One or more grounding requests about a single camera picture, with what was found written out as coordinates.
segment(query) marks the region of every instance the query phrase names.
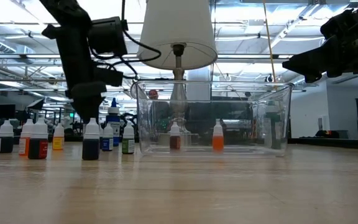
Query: wooden table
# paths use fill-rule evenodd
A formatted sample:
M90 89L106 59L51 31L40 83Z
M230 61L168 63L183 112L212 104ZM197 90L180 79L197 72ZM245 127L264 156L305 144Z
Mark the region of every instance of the wooden table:
M270 159L82 161L78 143L42 161L0 154L0 223L358 223L358 150L290 148Z

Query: ceiling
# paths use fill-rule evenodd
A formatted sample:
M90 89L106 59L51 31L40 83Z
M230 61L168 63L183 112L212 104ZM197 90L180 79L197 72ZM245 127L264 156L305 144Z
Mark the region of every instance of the ceiling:
M262 0L210 1L212 2L211 22L215 29L216 47L219 53L219 60L213 67L213 73L220 76L221 80L229 75L232 81L262 82L272 73L268 57L246 56L270 53ZM121 1L78 0L78 2L92 19L121 15ZM125 13L129 23L129 34L135 39L140 39L142 32L145 2L146 0L126 1ZM266 2L273 53L277 55L293 55L319 47L324 42L319 32L321 25L349 7L358 7L358 2L351 0L266 0ZM54 24L56 21L39 0L0 0L0 43L21 50L26 46L27 53L51 55L33 59L32 64L0 58L0 67L12 71L11 78L22 78L25 74L32 74L31 78L62 78L60 60L53 58L58 53L56 42L41 35L46 24L49 23ZM136 44L126 40L126 45L130 54L136 54L138 49ZM282 60L275 61L276 76L281 82L294 80L298 74L282 68L281 62ZM173 77L171 71L158 70L139 63L135 64L134 68L142 78ZM125 66L117 69L128 76L132 75L131 70ZM120 90L129 88L129 84L125 82ZM26 85L29 87L36 85L37 88L65 87L64 83L51 85L32 82ZM128 97L124 93L111 94Z

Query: lampshade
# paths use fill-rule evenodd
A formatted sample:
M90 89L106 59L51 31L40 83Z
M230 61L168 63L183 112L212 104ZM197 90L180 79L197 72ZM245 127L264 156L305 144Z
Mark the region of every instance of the lampshade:
M208 0L148 0L140 41L158 49L160 58L146 65L173 70L175 55L172 45L185 43L182 68L191 70L212 64L218 57ZM139 59L156 53L139 47Z

